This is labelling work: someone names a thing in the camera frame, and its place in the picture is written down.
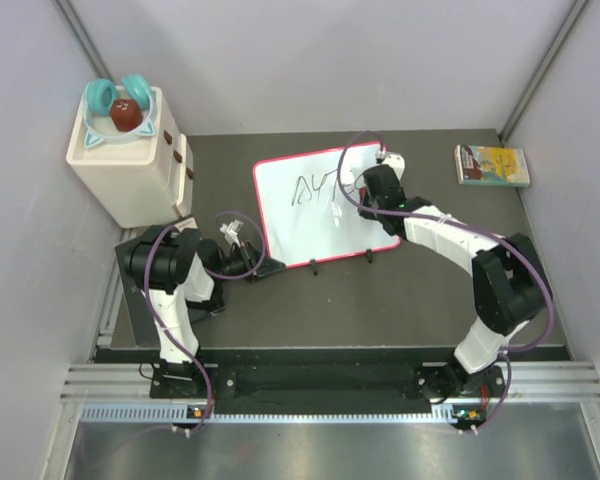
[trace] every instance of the gray wall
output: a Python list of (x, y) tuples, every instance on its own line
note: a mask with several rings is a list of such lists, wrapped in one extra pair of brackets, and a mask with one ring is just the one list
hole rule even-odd
[(591, 2), (510, 145), (575, 353), (600, 372), (600, 0)]
[(64, 161), (92, 77), (50, 1), (0, 2), (0, 479), (41, 466), (119, 232)]
[(74, 0), (187, 134), (500, 128), (570, 3)]

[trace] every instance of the yellow label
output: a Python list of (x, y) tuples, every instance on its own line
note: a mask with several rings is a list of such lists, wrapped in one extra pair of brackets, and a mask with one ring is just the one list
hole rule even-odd
[(510, 148), (480, 147), (480, 169), (508, 179), (518, 172), (516, 153)]

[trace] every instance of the teal cat ear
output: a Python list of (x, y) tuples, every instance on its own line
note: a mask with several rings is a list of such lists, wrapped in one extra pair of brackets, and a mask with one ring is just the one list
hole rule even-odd
[(134, 133), (142, 135), (143, 137), (153, 137), (156, 134), (156, 127), (153, 124), (153, 120), (149, 119), (147, 124), (144, 127), (142, 127), (142, 130), (139, 130)]
[(96, 145), (100, 145), (102, 142), (104, 142), (104, 138), (92, 132), (87, 132), (84, 137), (84, 148), (95, 147)]

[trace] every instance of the whiteboard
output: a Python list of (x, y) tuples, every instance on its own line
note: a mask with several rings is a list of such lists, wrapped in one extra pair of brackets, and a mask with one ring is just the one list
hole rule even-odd
[[(362, 172), (376, 164), (378, 143), (353, 146), (347, 152), (343, 183), (358, 199)], [(342, 148), (273, 158), (253, 167), (269, 255), (287, 267), (395, 248), (380, 222), (365, 220), (342, 195), (336, 168)]]

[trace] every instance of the book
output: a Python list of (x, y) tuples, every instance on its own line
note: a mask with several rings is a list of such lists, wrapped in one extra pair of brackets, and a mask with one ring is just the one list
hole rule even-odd
[(461, 184), (529, 186), (529, 170), (522, 149), (458, 145), (455, 157)]

